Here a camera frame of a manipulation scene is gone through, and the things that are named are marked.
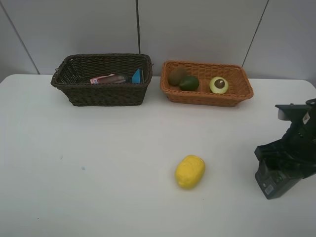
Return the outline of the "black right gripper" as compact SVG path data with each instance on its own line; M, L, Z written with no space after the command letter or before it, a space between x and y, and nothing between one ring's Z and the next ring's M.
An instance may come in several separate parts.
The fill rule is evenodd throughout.
M267 179L278 171L289 179L304 179L316 173L316 121L292 122L284 136L255 150L259 161L256 179Z

